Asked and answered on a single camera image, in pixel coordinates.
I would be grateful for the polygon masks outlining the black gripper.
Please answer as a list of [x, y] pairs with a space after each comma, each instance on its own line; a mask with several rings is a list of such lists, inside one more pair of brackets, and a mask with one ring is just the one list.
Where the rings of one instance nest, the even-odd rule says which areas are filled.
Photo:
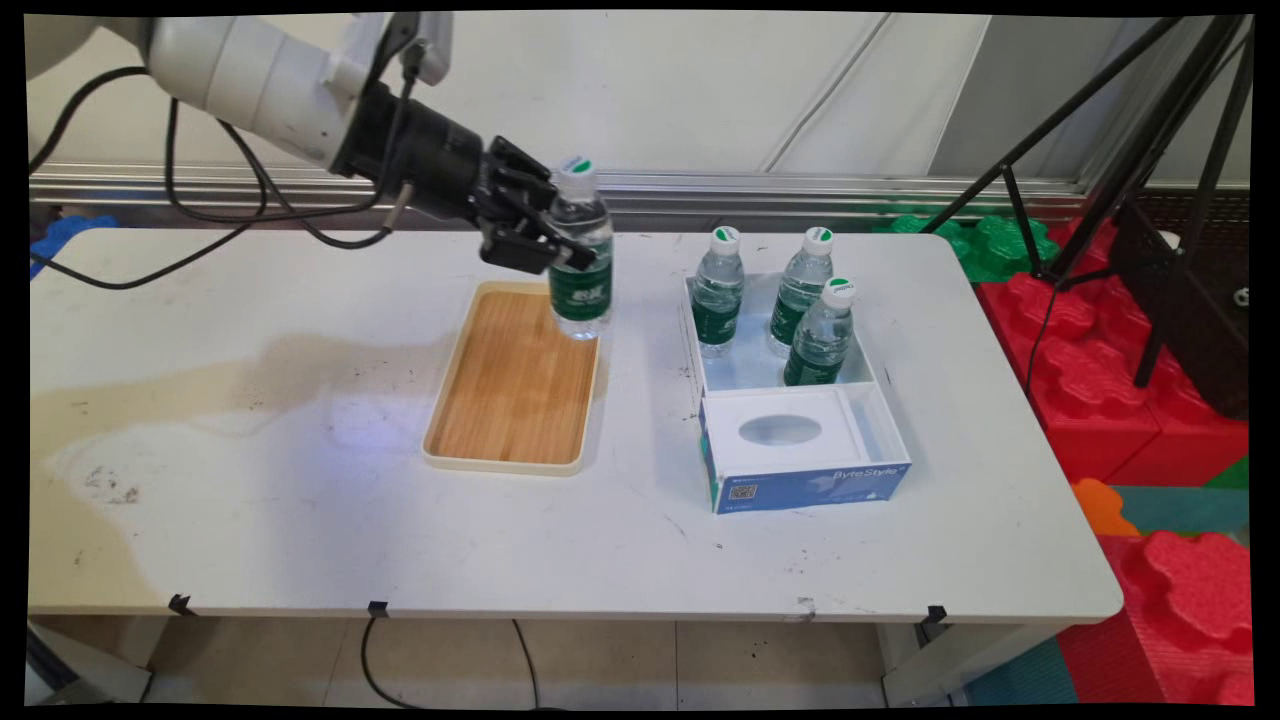
[[[477, 223], [480, 259], [493, 266], [540, 275], [550, 266], [571, 264], [575, 245], [559, 234], [544, 211], [515, 218], [490, 218], [475, 187], [485, 163], [480, 135], [454, 123], [416, 100], [392, 131], [399, 99], [384, 83], [361, 96], [333, 172], [362, 177], [396, 199], [408, 183], [408, 205], [440, 219]], [[549, 206], [557, 196], [552, 172], [516, 143], [498, 135], [486, 151], [490, 186], [512, 193], [529, 206]]]

